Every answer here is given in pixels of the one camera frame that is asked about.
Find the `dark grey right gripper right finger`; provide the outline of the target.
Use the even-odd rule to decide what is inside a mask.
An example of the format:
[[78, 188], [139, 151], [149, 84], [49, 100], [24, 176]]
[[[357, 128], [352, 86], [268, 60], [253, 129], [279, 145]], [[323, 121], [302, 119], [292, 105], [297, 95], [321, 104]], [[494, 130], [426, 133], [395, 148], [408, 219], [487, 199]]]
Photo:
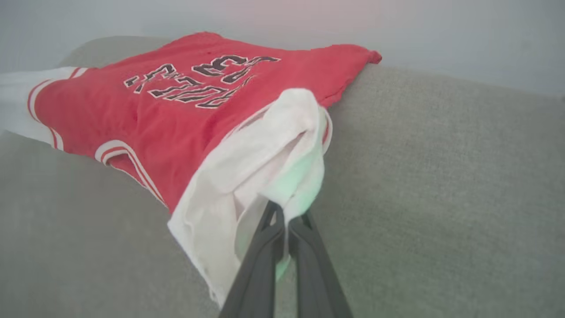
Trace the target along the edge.
[[312, 213], [292, 219], [288, 230], [289, 251], [297, 268], [297, 316], [353, 317]]

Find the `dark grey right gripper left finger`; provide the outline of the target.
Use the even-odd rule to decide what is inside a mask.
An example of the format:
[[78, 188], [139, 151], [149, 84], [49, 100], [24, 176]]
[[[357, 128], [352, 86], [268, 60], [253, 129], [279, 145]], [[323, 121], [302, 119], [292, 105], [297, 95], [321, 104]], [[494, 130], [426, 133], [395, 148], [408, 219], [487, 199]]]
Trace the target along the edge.
[[220, 318], [272, 318], [276, 266], [284, 255], [285, 221], [280, 205], [269, 201], [263, 211]]

